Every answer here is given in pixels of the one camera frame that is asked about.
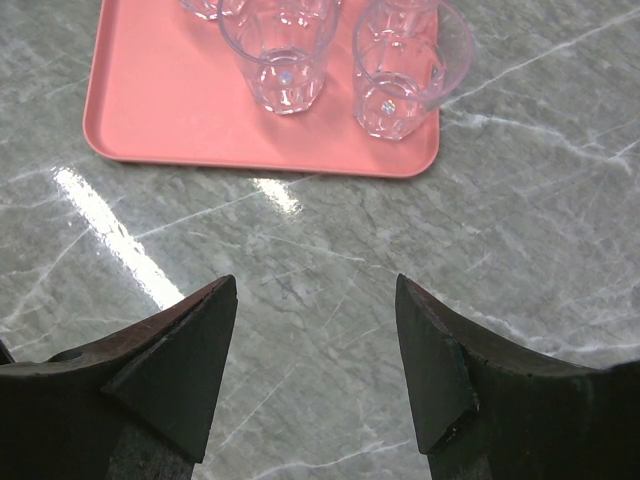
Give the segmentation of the clear faceted glass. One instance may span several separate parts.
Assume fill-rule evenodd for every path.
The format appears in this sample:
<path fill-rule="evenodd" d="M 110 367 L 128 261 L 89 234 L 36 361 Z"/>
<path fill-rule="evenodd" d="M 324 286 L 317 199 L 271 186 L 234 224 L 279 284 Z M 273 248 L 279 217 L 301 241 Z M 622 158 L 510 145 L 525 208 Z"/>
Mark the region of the clear faceted glass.
<path fill-rule="evenodd" d="M 352 35 L 354 117 L 399 141 L 421 127 L 467 76 L 474 42 L 446 1 L 374 1 Z"/>
<path fill-rule="evenodd" d="M 216 20 L 219 15 L 229 16 L 240 12 L 244 0 L 223 1 L 223 8 L 218 9 L 219 1 L 214 0 L 180 0 L 180 5 L 191 14 L 203 20 Z"/>
<path fill-rule="evenodd" d="M 254 100 L 277 115 L 308 110 L 319 96 L 339 1 L 220 1 L 217 22 Z"/>

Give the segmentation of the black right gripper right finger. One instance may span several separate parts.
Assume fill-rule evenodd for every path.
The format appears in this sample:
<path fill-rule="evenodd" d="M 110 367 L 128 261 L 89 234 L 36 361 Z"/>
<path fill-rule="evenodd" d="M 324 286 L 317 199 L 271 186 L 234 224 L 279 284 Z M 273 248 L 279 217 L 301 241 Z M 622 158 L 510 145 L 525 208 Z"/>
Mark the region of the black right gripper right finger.
<path fill-rule="evenodd" d="M 525 348 L 405 276 L 397 334 L 418 449 L 435 479 L 635 479 L 639 365 Z"/>

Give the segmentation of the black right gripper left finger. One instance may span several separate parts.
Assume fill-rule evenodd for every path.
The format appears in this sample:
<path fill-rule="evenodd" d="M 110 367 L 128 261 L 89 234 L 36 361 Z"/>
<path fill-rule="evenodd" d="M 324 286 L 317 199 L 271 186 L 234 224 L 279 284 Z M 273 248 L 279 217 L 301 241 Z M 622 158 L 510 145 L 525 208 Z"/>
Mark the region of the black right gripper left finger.
<path fill-rule="evenodd" d="M 5 479 L 188 479 L 205 457 L 237 312 L 232 276 L 43 362 L 1 353 Z"/>

